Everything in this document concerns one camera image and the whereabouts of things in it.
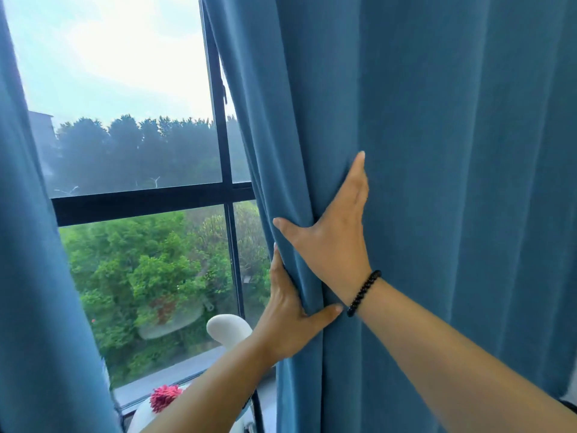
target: sky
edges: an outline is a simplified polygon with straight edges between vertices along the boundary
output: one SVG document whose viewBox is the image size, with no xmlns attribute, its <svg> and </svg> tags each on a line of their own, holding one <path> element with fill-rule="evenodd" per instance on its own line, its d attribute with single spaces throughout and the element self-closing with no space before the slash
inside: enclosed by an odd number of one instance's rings
<svg viewBox="0 0 577 433">
<path fill-rule="evenodd" d="M 55 128 L 123 114 L 212 119 L 198 0 L 4 4 L 28 108 Z"/>
</svg>

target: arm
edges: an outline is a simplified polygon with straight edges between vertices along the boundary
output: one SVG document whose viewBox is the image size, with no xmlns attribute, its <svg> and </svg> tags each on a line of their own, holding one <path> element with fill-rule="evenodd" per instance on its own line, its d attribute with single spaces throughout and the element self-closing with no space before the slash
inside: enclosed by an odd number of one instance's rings
<svg viewBox="0 0 577 433">
<path fill-rule="evenodd" d="M 307 317 L 280 253 L 270 265 L 270 300 L 254 332 L 195 379 L 144 433 L 228 433 L 263 374 L 300 351 L 336 319 L 328 306 Z"/>
<path fill-rule="evenodd" d="M 369 187 L 357 155 L 334 201 L 310 228 L 274 224 L 311 270 L 350 304 L 371 273 L 362 231 Z M 577 431 L 577 416 L 385 281 L 359 317 L 451 433 Z"/>
</svg>

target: red pom-pom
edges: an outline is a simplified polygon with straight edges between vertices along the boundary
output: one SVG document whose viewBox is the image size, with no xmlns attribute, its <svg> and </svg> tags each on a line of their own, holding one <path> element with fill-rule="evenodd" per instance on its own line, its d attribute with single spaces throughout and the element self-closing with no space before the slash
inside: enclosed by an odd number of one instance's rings
<svg viewBox="0 0 577 433">
<path fill-rule="evenodd" d="M 150 407 L 154 413 L 161 413 L 168 405 L 182 393 L 178 386 L 160 386 L 150 395 Z"/>
</svg>

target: left hand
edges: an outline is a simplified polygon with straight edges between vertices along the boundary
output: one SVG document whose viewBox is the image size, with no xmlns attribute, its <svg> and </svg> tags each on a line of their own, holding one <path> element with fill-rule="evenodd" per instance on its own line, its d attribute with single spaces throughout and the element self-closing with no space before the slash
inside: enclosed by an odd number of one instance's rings
<svg viewBox="0 0 577 433">
<path fill-rule="evenodd" d="M 307 316 L 275 243 L 270 264 L 270 300 L 250 337 L 262 347 L 272 365 L 298 353 L 342 310 L 342 305 L 335 304 Z"/>
</svg>

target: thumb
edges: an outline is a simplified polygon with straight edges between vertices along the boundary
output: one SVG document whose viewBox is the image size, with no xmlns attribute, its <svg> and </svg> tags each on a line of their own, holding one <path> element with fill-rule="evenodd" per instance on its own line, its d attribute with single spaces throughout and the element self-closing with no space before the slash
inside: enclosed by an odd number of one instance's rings
<svg viewBox="0 0 577 433">
<path fill-rule="evenodd" d="M 283 234 L 288 241 L 290 241 L 292 246 L 295 245 L 295 241 L 303 229 L 282 217 L 276 217 L 272 219 L 272 224 L 278 228 L 281 234 Z"/>
<path fill-rule="evenodd" d="M 311 317 L 307 318 L 310 326 L 312 327 L 313 337 L 317 335 L 321 330 L 332 323 L 339 314 L 343 311 L 343 306 L 340 304 L 334 304 L 332 306 L 325 307 L 320 312 L 313 314 Z"/>
</svg>

